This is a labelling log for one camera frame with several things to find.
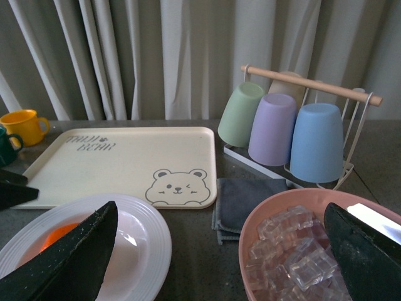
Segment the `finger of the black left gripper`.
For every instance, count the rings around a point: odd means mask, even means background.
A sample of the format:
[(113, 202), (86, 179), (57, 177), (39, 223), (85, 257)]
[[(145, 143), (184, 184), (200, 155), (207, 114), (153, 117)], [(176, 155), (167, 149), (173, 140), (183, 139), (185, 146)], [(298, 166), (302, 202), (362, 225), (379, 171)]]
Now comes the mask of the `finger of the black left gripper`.
[(26, 176), (1, 169), (1, 210), (33, 201), (38, 196), (39, 189), (28, 187)]

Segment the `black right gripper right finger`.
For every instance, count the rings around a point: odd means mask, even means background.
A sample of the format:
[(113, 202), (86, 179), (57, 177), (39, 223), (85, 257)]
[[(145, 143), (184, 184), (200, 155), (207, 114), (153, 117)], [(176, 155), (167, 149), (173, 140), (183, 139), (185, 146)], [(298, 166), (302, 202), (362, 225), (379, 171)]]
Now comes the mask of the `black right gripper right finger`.
[(335, 203), (324, 224), (352, 300), (400, 300), (400, 245)]

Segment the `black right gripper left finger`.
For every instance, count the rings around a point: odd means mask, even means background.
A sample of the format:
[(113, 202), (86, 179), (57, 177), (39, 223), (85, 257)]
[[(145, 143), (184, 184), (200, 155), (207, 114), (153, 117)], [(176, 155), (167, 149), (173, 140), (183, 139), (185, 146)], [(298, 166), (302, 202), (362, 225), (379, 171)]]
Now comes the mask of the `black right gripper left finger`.
[(118, 209), (109, 201), (1, 279), (1, 300), (96, 300), (112, 256)]

